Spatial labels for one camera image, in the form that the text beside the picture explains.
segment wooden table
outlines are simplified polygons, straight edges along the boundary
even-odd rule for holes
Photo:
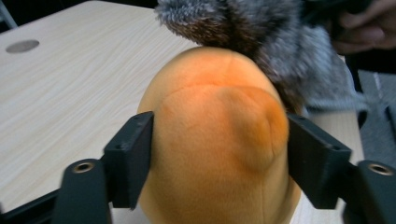
[[[21,53],[6,51],[18,51],[9,46],[24,40],[39,45]],[[68,164],[100,158],[106,143],[135,114],[153,76],[194,46],[161,27],[152,9],[94,1],[1,34],[3,209],[59,188]],[[317,122],[361,152],[353,113],[324,115]],[[115,209],[113,220],[147,222],[139,209]],[[315,210],[304,198],[292,221],[337,222],[339,211]]]

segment gray fur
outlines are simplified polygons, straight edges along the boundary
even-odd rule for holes
[[[247,55],[289,110],[363,109],[325,29],[300,19],[303,0],[159,0],[158,19],[200,45]]]

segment orange ear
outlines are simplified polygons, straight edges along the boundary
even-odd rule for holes
[[[152,223],[290,221],[299,190],[288,175],[288,121],[250,59],[184,52],[151,82],[146,110],[155,117],[140,203]]]

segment gray floor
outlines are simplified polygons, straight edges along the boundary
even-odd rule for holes
[[[396,75],[366,71],[359,74],[369,100],[367,120],[361,126],[365,159],[396,168]]]

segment fuzzy gray fabric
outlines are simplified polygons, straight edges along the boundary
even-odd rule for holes
[[[321,26],[303,24],[303,0],[159,0],[161,24],[200,45],[252,59],[290,111],[363,109],[349,70]]]

